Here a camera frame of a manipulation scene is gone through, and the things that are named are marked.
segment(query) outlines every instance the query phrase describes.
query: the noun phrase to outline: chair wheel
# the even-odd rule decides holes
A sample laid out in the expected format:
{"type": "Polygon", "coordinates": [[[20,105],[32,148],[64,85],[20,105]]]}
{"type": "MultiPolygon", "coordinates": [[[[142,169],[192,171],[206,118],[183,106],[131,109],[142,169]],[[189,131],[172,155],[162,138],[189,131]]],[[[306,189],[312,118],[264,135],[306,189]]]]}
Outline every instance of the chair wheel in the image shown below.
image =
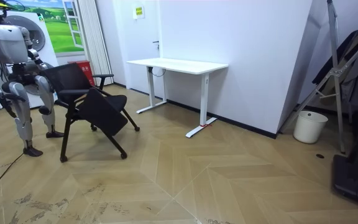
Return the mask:
{"type": "Polygon", "coordinates": [[[60,157],[60,162],[67,162],[67,156],[65,156],[65,157],[60,157]]]}

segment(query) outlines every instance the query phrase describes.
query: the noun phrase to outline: desk top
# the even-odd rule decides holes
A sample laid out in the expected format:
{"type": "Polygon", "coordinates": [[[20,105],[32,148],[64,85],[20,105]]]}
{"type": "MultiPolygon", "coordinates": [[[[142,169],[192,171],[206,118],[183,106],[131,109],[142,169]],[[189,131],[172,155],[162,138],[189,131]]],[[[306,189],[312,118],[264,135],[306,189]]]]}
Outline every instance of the desk top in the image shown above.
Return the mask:
{"type": "Polygon", "coordinates": [[[189,60],[177,60],[169,58],[150,58],[143,60],[133,60],[128,61],[127,63],[132,63],[136,65],[145,65],[148,67],[158,67],[164,68],[169,71],[174,72],[183,72],[193,75],[201,75],[208,72],[213,72],[215,70],[226,68],[229,65],[220,64],[220,63],[210,63],[210,62],[196,62],[189,60]]]}

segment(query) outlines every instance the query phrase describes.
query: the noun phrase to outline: red box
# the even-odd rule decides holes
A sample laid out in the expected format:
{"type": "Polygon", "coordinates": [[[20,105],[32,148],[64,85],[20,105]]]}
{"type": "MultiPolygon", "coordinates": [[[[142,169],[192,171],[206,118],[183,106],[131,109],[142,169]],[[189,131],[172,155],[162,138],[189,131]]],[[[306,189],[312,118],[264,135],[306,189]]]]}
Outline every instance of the red box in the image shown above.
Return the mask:
{"type": "Polygon", "coordinates": [[[92,70],[91,70],[91,64],[89,61],[77,61],[77,62],[68,62],[68,63],[77,63],[78,66],[82,69],[84,74],[89,80],[89,83],[91,85],[94,85],[93,77],[92,77],[92,70]]]}

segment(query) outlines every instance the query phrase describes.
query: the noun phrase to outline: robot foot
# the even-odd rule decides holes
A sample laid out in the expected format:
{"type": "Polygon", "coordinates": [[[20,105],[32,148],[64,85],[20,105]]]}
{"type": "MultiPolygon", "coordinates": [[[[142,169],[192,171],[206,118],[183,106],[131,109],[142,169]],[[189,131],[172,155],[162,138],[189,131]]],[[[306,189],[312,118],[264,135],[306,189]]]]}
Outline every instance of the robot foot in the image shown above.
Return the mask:
{"type": "Polygon", "coordinates": [[[38,150],[38,149],[36,149],[36,148],[34,148],[32,146],[30,146],[28,148],[24,148],[23,153],[25,155],[28,155],[28,156],[31,156],[31,157],[39,157],[39,156],[41,156],[43,154],[42,151],[40,151],[40,150],[38,150]]]}
{"type": "Polygon", "coordinates": [[[53,131],[51,133],[47,133],[46,137],[47,138],[62,138],[64,136],[63,133],[60,133],[58,131],[53,131]]]}

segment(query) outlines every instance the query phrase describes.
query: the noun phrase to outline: desk foot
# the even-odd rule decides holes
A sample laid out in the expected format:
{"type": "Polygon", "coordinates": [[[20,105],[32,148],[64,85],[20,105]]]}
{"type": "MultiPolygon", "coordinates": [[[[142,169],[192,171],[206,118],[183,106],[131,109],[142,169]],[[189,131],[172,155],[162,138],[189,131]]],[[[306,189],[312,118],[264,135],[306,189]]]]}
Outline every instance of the desk foot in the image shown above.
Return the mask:
{"type": "Polygon", "coordinates": [[[217,118],[210,118],[209,120],[206,121],[206,126],[202,127],[202,126],[198,126],[197,128],[191,130],[189,133],[186,134],[186,137],[191,138],[193,135],[195,135],[197,132],[201,131],[202,129],[204,129],[205,127],[208,126],[208,124],[211,124],[212,122],[216,121],[217,118]]]}
{"type": "Polygon", "coordinates": [[[155,104],[155,106],[148,106],[148,107],[146,107],[146,108],[143,108],[143,109],[140,109],[140,110],[136,111],[136,113],[138,113],[138,114],[143,113],[144,111],[147,111],[147,110],[149,110],[149,109],[152,109],[152,108],[157,107],[157,106],[160,106],[160,105],[163,105],[164,103],[167,103],[167,102],[166,102],[166,101],[163,101],[163,102],[160,102],[160,103],[155,104]]]}

